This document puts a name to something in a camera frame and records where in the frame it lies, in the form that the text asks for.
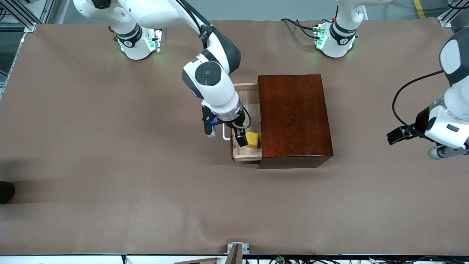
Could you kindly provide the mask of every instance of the wire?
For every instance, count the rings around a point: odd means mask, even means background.
[[[397,120],[399,120],[399,122],[401,122],[404,126],[406,126],[406,128],[410,131],[412,131],[413,133],[417,134],[418,136],[422,137],[422,138],[425,138],[425,139],[428,139],[430,141],[432,141],[431,139],[429,139],[427,136],[423,135],[422,133],[420,133],[419,131],[415,130],[413,127],[411,127],[410,125],[408,125],[406,122],[404,122],[404,120],[402,120],[396,113],[396,108],[395,108],[395,105],[396,105],[396,100],[397,100],[397,97],[399,96],[399,94],[402,92],[402,90],[404,90],[407,86],[411,85],[412,83],[414,82],[417,82],[417,81],[420,81],[422,79],[425,79],[425,78],[428,78],[428,77],[431,77],[431,76],[434,76],[434,75],[437,75],[437,74],[440,74],[442,73],[443,70],[439,70],[439,71],[436,71],[436,72],[433,72],[433,73],[430,73],[430,74],[427,74],[427,75],[424,75],[422,77],[419,77],[419,78],[416,78],[416,79],[413,79],[411,80],[410,82],[404,84],[403,87],[401,87],[396,95],[394,96],[394,99],[393,99],[393,104],[392,104],[392,109],[393,109],[393,114],[394,116],[397,118]]]
[[[439,261],[439,262],[444,262],[446,264],[456,264],[452,261],[448,261],[448,260],[445,260],[443,258],[440,258],[440,257],[437,257],[437,256],[424,256],[424,257],[421,257],[417,260],[414,260],[414,261],[407,261],[407,257],[406,257],[406,260],[403,260],[401,258],[397,258],[396,261],[392,261],[392,260],[388,260],[388,259],[384,259],[384,258],[376,258],[376,260],[380,260],[382,262],[376,262],[375,264],[379,264],[379,263],[389,263],[389,264],[414,264],[415,262],[418,262],[418,261],[422,261],[422,260],[425,260],[425,259],[429,259],[430,261]]]
[[[0,21],[5,18],[5,16],[7,15],[7,11],[6,9],[4,9],[3,7],[0,7]]]
[[[304,29],[303,29],[303,27],[301,27],[301,25],[300,25],[300,29],[301,29],[301,31],[303,31],[303,33],[304,33],[306,36],[308,36],[308,37],[310,37],[310,38],[312,38],[312,39],[319,39],[319,37],[311,36],[310,34],[306,33],[306,31],[304,31]]]
[[[196,24],[197,28],[199,29],[199,33],[202,34],[203,30],[200,27],[199,22],[195,18],[194,13],[192,11],[190,11],[189,8],[183,2],[181,2],[181,0],[176,0],[176,2],[182,7],[182,9],[184,9],[187,12],[187,14],[190,16],[190,18],[192,18],[192,20]],[[204,48],[207,48],[207,42],[202,42],[202,44],[204,45]]]
[[[462,9],[468,9],[469,8],[469,6],[455,7],[455,6],[451,5],[451,0],[446,0],[445,2],[449,6],[449,8],[451,8],[451,9],[462,10]]]
[[[315,256],[315,257],[316,257],[316,259],[313,259],[313,260],[319,261],[319,262],[321,262],[321,263],[325,263],[325,262],[323,261],[323,260],[325,260],[325,261],[332,262],[332,263],[334,263],[334,264],[340,264],[339,262],[337,262],[337,261],[335,261],[335,260],[332,260],[332,259],[330,259],[330,258],[328,258],[328,257],[326,257],[326,256]]]
[[[280,19],[280,21],[288,21],[290,23],[292,23],[293,25],[297,26],[297,27],[301,27],[301,28],[304,28],[304,29],[309,29],[309,30],[313,30],[313,28],[310,28],[310,27],[306,27],[306,26],[302,26],[300,24],[297,24],[295,21],[289,19],[289,18],[283,18],[283,19]]]
[[[242,106],[242,108],[244,109],[244,112],[246,113],[246,115],[248,116],[248,119],[249,119],[249,125],[247,126],[238,126],[237,124],[235,123],[232,123],[233,126],[237,129],[248,129],[251,127],[251,124],[252,124],[252,120],[251,120],[251,115],[249,114],[249,112],[246,110],[246,108],[244,106]]]

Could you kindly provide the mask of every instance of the brown paper tablecloth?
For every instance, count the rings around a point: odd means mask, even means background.
[[[0,254],[210,254],[230,241],[272,254],[469,252],[467,157],[386,141],[395,92],[439,70],[451,30],[366,21],[354,49],[330,59],[283,22],[214,23],[242,52],[235,83],[322,75],[334,157],[317,169],[232,162],[181,78],[202,50],[187,26],[132,61],[106,25],[39,25],[0,101],[0,177],[17,188],[0,205]],[[447,88],[443,75],[416,83],[397,111],[412,122]]]

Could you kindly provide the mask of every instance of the green led light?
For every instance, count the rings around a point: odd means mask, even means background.
[[[322,36],[320,39],[318,39],[316,48],[322,49],[324,47],[324,43],[326,41],[326,35]]]
[[[148,49],[151,51],[155,50],[155,41],[152,39],[147,39],[147,38],[145,38],[145,40],[146,40]]]
[[[121,51],[125,53],[124,47],[122,47],[122,43],[120,40],[117,40],[117,43],[119,43],[119,46],[121,47]]]

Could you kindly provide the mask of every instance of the yellow block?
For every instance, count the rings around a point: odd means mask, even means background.
[[[246,138],[248,144],[245,146],[247,148],[259,148],[259,134],[254,132],[246,132]]]

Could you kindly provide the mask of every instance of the white robotic arm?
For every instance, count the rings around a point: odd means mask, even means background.
[[[414,124],[390,132],[388,141],[394,144],[423,134],[437,143],[428,152],[432,159],[469,155],[469,27],[446,42],[439,60],[451,87],[421,111]]]
[[[319,25],[316,48],[331,58],[344,56],[355,40],[355,34],[364,19],[363,6],[385,5],[393,0],[335,0],[337,16],[332,22]]]
[[[243,123],[246,112],[228,74],[239,67],[241,53],[185,0],[74,0],[84,16],[109,23],[122,51],[134,60],[155,50],[149,45],[155,29],[188,24],[208,46],[182,72],[184,83],[202,101],[204,132],[215,136],[214,126],[225,123],[240,146],[247,145]]]

